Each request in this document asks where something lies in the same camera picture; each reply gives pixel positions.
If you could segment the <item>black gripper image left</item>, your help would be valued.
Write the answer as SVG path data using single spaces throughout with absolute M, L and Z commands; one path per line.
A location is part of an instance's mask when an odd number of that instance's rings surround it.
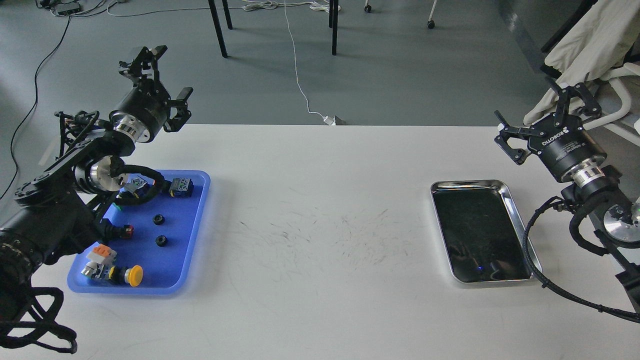
M 119 62 L 119 74 L 135 86 L 110 112 L 109 120 L 115 130 L 128 134 L 134 142 L 153 141 L 162 127 L 167 133 L 179 132 L 192 116 L 188 99 L 194 89 L 185 87 L 176 99 L 171 99 L 160 84 L 158 60 L 168 49 L 166 45 L 140 47 L 134 50 L 132 60 Z M 170 109 L 176 109 L 171 118 Z

